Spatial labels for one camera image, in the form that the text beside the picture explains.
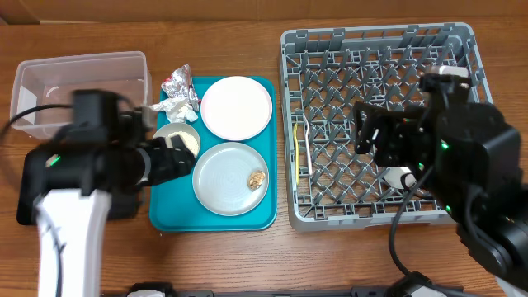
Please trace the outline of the grey bowl of rice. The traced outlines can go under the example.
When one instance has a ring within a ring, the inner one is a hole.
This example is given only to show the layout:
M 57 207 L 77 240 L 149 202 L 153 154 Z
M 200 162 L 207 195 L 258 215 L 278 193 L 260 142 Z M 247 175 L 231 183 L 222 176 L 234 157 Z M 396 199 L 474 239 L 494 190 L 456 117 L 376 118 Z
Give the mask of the grey bowl of rice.
M 153 135 L 153 138 L 162 138 L 166 145 L 172 149 L 175 145 L 172 139 L 179 136 L 182 143 L 197 158 L 200 152 L 200 136 L 198 132 L 190 125 L 185 123 L 169 123 L 159 128 Z

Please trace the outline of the cream plastic cup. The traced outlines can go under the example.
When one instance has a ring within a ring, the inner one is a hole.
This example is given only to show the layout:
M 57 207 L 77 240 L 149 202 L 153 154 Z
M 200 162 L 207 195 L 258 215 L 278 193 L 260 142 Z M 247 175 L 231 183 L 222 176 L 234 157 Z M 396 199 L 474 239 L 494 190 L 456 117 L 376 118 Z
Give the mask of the cream plastic cup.
M 416 178 L 408 167 L 388 167 L 384 180 L 393 188 L 399 190 L 410 189 L 416 182 Z

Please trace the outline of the grey plate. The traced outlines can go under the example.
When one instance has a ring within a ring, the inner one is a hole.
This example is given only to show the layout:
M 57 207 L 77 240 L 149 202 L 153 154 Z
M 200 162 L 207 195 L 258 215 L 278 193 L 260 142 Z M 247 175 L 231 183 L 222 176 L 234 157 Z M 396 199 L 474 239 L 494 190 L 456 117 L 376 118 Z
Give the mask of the grey plate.
M 248 178 L 256 170 L 266 179 L 255 191 L 248 188 Z M 223 216 L 243 215 L 256 208 L 269 186 L 268 166 L 261 154 L 238 142 L 217 144 L 199 157 L 193 171 L 192 185 L 197 200 L 209 211 Z

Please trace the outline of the white plastic fork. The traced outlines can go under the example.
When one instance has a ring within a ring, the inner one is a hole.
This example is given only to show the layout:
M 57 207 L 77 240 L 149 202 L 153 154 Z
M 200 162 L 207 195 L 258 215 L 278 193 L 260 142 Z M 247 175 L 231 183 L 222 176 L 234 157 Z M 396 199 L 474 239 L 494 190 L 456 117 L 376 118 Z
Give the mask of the white plastic fork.
M 312 157 L 311 157 L 311 152 L 310 152 L 310 142 L 309 142 L 310 123 L 305 114 L 303 114 L 303 123 L 304 123 L 304 142 L 305 142 L 308 174 L 309 176 L 312 176 L 314 171 L 313 171 Z

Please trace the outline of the yellow plastic spoon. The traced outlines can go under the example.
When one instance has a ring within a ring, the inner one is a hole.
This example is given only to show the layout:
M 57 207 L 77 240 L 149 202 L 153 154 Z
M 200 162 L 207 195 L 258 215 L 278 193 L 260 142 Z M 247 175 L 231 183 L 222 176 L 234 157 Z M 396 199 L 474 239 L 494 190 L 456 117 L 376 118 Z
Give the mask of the yellow plastic spoon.
M 295 185 L 299 185 L 299 140 L 298 140 L 298 124 L 293 127 L 293 139 L 295 145 Z

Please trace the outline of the white pink-rimmed plate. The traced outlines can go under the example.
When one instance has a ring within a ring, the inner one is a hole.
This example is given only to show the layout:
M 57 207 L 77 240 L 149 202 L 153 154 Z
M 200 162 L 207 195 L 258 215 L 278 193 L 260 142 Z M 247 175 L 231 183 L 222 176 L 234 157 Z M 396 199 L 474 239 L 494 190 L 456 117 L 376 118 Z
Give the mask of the white pink-rimmed plate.
M 273 114 L 271 95 L 253 78 L 231 76 L 212 84 L 202 97 L 201 119 L 214 135 L 242 141 L 260 134 Z

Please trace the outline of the brown food scrap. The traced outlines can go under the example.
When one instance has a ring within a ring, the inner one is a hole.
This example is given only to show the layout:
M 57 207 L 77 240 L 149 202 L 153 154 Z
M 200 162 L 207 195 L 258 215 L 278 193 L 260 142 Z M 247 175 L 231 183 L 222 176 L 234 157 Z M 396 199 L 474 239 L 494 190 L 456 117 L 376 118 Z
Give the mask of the brown food scrap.
M 247 180 L 247 186 L 250 190 L 255 191 L 260 188 L 266 179 L 266 174 L 264 171 L 256 170 L 252 172 Z

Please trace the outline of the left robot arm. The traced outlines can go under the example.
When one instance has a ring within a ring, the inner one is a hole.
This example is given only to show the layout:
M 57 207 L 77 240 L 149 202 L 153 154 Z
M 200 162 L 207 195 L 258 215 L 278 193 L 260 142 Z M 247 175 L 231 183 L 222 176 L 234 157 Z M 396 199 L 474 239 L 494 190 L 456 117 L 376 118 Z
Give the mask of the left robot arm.
M 40 296 L 98 296 L 104 229 L 114 198 L 191 173 L 182 140 L 148 140 L 142 107 L 98 89 L 72 94 L 73 121 L 25 158 L 17 219 L 38 228 Z

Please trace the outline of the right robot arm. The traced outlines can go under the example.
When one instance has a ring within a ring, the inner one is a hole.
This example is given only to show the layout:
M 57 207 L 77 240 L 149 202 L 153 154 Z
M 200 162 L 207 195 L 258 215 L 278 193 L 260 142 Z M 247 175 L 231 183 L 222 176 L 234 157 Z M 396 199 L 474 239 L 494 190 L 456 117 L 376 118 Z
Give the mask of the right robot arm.
M 470 78 L 426 73 L 425 107 L 404 111 L 357 102 L 355 151 L 373 151 L 379 167 L 407 167 L 416 179 L 404 202 L 428 191 L 457 223 L 470 256 L 502 281 L 527 292 L 527 185 L 521 134 L 494 106 L 472 102 Z

